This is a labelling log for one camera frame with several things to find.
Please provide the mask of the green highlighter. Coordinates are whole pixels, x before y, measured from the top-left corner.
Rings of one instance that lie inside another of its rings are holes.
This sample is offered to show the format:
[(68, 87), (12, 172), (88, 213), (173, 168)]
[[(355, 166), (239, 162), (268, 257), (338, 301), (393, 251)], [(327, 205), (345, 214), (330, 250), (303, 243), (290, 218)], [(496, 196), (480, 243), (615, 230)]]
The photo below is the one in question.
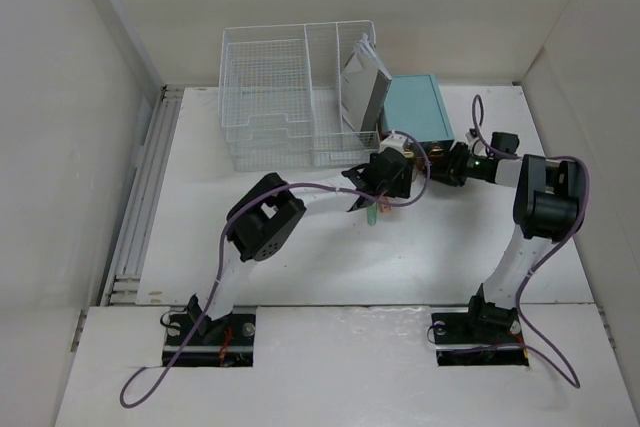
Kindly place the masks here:
[(378, 217), (378, 205), (372, 203), (367, 207), (367, 224), (371, 227), (375, 226)]

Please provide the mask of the teal drawer box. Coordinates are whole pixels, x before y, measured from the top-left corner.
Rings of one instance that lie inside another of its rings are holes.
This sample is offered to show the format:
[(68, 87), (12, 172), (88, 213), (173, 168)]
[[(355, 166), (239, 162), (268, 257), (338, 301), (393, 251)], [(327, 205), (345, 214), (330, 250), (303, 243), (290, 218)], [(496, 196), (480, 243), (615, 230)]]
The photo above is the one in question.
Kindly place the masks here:
[(433, 74), (394, 76), (379, 118), (382, 133), (401, 130), (418, 140), (430, 160), (452, 146), (453, 129)]

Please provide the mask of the gray white booklet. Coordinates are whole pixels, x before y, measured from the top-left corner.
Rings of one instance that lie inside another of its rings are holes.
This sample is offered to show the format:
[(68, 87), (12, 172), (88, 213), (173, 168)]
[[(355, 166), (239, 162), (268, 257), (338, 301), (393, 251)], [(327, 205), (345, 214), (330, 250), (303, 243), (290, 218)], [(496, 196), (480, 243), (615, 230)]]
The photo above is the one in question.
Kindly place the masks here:
[(363, 34), (340, 74), (341, 113), (349, 127), (357, 132), (375, 129), (392, 79), (369, 36)]

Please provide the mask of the orange highlighter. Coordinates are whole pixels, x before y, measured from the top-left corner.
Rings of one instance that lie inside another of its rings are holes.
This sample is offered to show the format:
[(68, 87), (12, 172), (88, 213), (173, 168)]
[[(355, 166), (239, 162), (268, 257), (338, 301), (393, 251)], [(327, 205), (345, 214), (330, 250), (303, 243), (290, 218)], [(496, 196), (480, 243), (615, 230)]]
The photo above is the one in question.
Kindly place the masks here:
[(383, 214), (390, 213), (392, 210), (392, 207), (388, 201), (380, 201), (378, 203), (378, 208), (379, 208), (379, 211)]

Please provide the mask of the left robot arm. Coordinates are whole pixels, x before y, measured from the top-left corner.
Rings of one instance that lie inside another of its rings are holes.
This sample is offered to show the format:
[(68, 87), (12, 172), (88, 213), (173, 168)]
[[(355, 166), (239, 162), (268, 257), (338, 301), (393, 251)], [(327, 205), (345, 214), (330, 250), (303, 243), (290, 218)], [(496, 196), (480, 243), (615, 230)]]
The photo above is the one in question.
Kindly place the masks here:
[(228, 212), (218, 249), (218, 265), (204, 307), (189, 321), (201, 343), (223, 334), (222, 317), (231, 313), (255, 265), (278, 253), (304, 215), (352, 213), (381, 201), (410, 205), (413, 166), (387, 148), (370, 161), (315, 182), (285, 181), (273, 172), (262, 177)]

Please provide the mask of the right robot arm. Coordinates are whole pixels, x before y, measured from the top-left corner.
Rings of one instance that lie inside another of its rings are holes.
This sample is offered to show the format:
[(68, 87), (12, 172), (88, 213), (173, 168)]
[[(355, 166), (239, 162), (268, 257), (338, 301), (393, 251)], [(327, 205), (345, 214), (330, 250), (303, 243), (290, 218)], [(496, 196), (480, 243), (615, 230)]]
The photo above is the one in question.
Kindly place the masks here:
[(589, 179), (584, 163), (573, 157), (519, 158), (518, 147), (517, 135), (495, 132), (486, 155), (458, 142), (431, 165), (430, 178), (450, 186), (463, 186), (471, 178), (515, 189), (511, 240), (463, 316), (465, 333), (477, 341), (517, 318), (523, 285), (554, 246), (579, 230), (585, 216)]

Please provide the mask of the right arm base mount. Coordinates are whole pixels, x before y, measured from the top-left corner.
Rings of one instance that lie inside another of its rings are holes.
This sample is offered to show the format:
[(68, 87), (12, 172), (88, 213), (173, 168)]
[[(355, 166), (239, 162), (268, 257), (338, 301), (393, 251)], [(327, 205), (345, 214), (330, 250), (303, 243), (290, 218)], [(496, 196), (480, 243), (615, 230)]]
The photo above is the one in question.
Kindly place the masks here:
[(480, 294), (465, 309), (433, 310), (428, 336), (439, 367), (529, 366), (517, 310), (496, 307)]

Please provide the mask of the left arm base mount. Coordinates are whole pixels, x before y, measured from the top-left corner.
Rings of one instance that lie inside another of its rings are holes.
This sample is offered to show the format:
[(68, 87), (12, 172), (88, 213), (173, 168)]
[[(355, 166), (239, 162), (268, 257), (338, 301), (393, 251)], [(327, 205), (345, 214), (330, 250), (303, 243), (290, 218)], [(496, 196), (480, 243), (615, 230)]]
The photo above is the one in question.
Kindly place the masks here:
[[(161, 315), (160, 325), (165, 329), (162, 349), (162, 365), (164, 367), (170, 364), (201, 312), (198, 299), (193, 296), (186, 307), (171, 309)], [(206, 316), (173, 366), (252, 367), (256, 327), (255, 308), (233, 310), (217, 320)]]

